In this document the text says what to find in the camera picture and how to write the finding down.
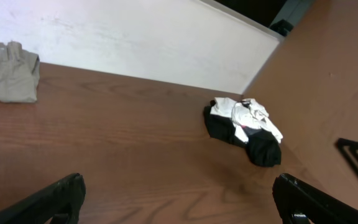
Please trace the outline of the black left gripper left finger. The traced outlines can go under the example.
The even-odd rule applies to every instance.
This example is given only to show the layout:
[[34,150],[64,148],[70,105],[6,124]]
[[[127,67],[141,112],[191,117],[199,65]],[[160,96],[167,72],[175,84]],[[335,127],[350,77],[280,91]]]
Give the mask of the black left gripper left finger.
[[0,224],[77,224],[85,201],[86,185],[79,173],[72,173],[0,211]]

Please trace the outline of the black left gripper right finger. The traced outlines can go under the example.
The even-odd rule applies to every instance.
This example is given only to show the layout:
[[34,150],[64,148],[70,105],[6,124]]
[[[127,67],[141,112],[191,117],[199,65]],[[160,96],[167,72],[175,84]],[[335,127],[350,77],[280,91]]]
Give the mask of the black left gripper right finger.
[[358,210],[290,174],[275,179],[272,193],[283,224],[358,224]]

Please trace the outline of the khaki green shorts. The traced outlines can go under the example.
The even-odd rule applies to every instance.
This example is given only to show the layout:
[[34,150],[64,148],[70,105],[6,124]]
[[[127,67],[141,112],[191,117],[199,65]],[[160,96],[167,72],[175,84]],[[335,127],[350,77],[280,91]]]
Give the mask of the khaki green shorts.
[[18,42],[0,42],[0,102],[35,103],[39,80],[38,54]]

